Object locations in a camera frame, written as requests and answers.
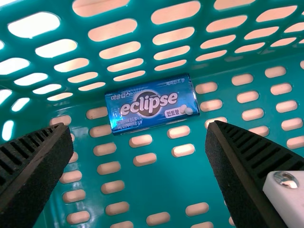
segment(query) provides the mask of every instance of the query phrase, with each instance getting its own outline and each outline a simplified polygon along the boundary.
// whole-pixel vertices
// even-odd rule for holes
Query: teal plastic basket
[[[74,139],[35,227],[231,227],[206,127],[304,156],[303,12],[302,0],[1,0],[0,144],[57,122]],[[200,116],[111,134],[105,92],[180,73]]]

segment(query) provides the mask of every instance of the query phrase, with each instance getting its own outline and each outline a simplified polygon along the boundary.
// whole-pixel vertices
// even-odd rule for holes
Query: teal surface
[[[157,9],[187,2],[182,0],[163,1],[139,1],[130,0],[127,6],[114,9],[93,17],[82,18],[72,10],[72,0],[18,0],[12,4],[0,7],[0,40],[5,44],[0,50],[0,62],[10,57],[22,57],[31,64],[22,70],[0,75],[0,90],[10,89],[12,95],[0,104],[0,132],[7,120],[15,122],[12,138],[42,128],[49,124],[51,118],[61,115],[69,115],[72,119],[69,125],[75,136],[74,150],[78,153],[78,160],[68,164],[65,171],[80,170],[82,179],[69,184],[58,183],[55,187],[43,213],[39,217],[36,228],[84,228],[100,227],[109,228],[112,224],[131,221],[134,228],[148,227],[146,218],[155,213],[168,212],[170,221],[156,227],[158,228],[190,228],[194,224],[210,221],[215,228],[229,228],[229,212],[224,205],[223,197],[218,188],[216,179],[205,155],[205,122],[208,119],[224,116],[229,123],[250,129],[259,126],[269,128],[268,139],[283,146],[290,138],[303,135],[303,128],[291,131],[282,130],[281,123],[284,120],[302,117],[304,110],[302,102],[304,70],[300,62],[304,60],[303,48],[299,41],[304,38],[302,31],[284,33],[289,26],[304,21],[304,2],[300,0],[256,0],[250,5],[217,11],[213,8],[213,0],[201,0],[201,7],[193,17],[169,22],[162,25],[154,25],[151,15]],[[284,19],[257,23],[255,19],[265,10],[283,6],[297,5],[294,13]],[[7,24],[20,18],[40,11],[52,12],[60,17],[61,25],[54,31],[44,33],[31,39],[19,38],[12,35]],[[248,19],[237,28],[227,29],[219,32],[208,33],[205,28],[217,19],[247,15]],[[90,40],[87,33],[90,29],[105,25],[120,19],[134,18],[138,26],[133,33],[129,33],[107,41],[94,42]],[[184,40],[156,46],[152,43],[155,35],[174,29],[193,26],[195,33]],[[244,36],[261,28],[279,26],[279,30],[269,37],[244,40]],[[237,38],[223,46],[209,49],[200,49],[200,45],[209,39],[236,34]],[[270,47],[275,41],[295,37],[295,41],[282,47]],[[51,43],[53,41],[70,38],[78,43],[76,50],[54,57],[42,58],[35,54],[35,48]],[[99,57],[103,49],[137,40],[141,48],[134,53],[113,59],[105,60]],[[266,44],[255,51],[235,54],[234,51],[248,44],[265,42]],[[155,60],[153,56],[164,50],[189,45],[190,51],[181,56],[171,57],[165,60]],[[219,50],[227,50],[227,53],[219,58],[203,62],[195,59],[202,54]],[[53,66],[77,57],[85,57],[90,60],[89,65],[66,73],[54,70]],[[109,72],[107,67],[130,59],[141,57],[144,63],[140,66]],[[186,64],[164,70],[155,71],[154,68],[181,59],[187,60]],[[274,78],[265,76],[265,70],[270,67],[283,66],[286,74]],[[113,78],[145,70],[143,76],[127,81],[115,82]],[[68,78],[85,72],[95,71],[98,77],[85,82],[73,84]],[[14,80],[35,72],[48,74],[48,79],[30,86],[18,86]],[[152,81],[159,78],[173,76],[187,72],[190,74],[194,86],[205,82],[215,82],[218,85],[216,91],[207,94],[197,94],[199,104],[213,99],[223,102],[222,108],[210,112],[201,111],[199,117],[193,117],[181,123],[170,124],[143,132],[131,133],[121,136],[112,134],[93,138],[89,131],[93,127],[109,124],[108,117],[89,120],[86,112],[92,108],[105,106],[104,93],[137,83]],[[233,76],[250,73],[254,80],[250,84],[234,86],[231,82]],[[105,82],[105,86],[87,92],[79,91],[78,88],[95,82]],[[37,95],[32,91],[45,85],[57,83],[62,88],[45,95]],[[292,91],[281,95],[273,95],[270,88],[273,85],[289,83]],[[239,93],[255,90],[259,98],[255,101],[240,104],[236,97]],[[71,92],[73,96],[50,102],[48,97]],[[17,99],[29,97],[30,102],[19,112],[11,111],[12,105]],[[296,110],[279,113],[276,104],[283,101],[295,100],[298,104]],[[242,113],[253,108],[262,108],[262,118],[244,121]],[[189,135],[169,139],[167,130],[181,125],[189,126]],[[153,142],[150,145],[131,148],[129,140],[131,137],[142,134],[150,134]],[[0,137],[0,144],[5,141]],[[117,150],[108,155],[95,156],[93,148],[97,145],[111,143],[116,144]],[[192,143],[195,152],[191,155],[175,158],[171,150],[175,146]],[[304,156],[303,147],[294,151]],[[133,159],[137,155],[153,152],[157,155],[157,162],[136,167]],[[112,174],[99,175],[97,167],[100,164],[118,161],[121,169]],[[116,193],[105,195],[101,192],[104,183],[122,180],[125,188]],[[84,200],[64,203],[63,193],[71,190],[83,189],[86,192]],[[105,207],[109,204],[126,201],[130,205],[126,213],[108,216]],[[209,211],[205,214],[188,217],[185,208],[189,205],[206,202]],[[87,222],[70,225],[67,216],[70,213],[86,210],[90,214]]]

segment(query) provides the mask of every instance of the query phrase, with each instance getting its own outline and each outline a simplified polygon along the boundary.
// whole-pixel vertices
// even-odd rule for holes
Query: ridged rubber pad
[[[62,123],[0,146],[0,224],[35,224],[73,155],[70,130]]]
[[[262,188],[271,171],[304,170],[301,156],[260,135],[221,121],[209,125],[205,148],[238,228],[287,227]]]

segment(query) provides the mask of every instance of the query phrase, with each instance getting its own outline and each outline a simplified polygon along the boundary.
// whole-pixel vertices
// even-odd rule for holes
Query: metal screw
[[[278,184],[289,189],[296,189],[300,186],[297,178],[286,171],[275,172],[274,179]]]

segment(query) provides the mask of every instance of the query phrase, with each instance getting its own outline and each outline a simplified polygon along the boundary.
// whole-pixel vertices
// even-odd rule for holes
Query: white plastic bracket
[[[304,171],[287,171],[298,180],[297,188],[287,188],[268,173],[263,192],[288,228],[304,228]]]

